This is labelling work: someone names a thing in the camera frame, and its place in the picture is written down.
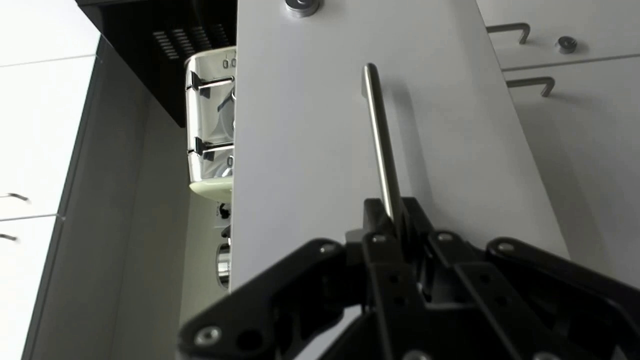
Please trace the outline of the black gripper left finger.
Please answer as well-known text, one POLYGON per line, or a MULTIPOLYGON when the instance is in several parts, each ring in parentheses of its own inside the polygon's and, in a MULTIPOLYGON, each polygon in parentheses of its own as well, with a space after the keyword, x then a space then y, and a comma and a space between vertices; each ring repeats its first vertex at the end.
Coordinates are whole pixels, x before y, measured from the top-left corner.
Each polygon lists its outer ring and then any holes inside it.
POLYGON ((361 243, 314 237, 192 315, 180 360, 292 360, 366 297, 361 243))

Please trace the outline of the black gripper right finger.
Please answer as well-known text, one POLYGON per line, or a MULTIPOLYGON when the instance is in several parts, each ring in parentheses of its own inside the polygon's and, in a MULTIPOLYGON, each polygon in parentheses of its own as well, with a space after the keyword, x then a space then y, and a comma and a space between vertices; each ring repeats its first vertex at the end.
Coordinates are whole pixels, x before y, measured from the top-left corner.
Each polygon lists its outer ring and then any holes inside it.
POLYGON ((640 291, 516 237, 429 237, 511 360, 640 360, 640 291))

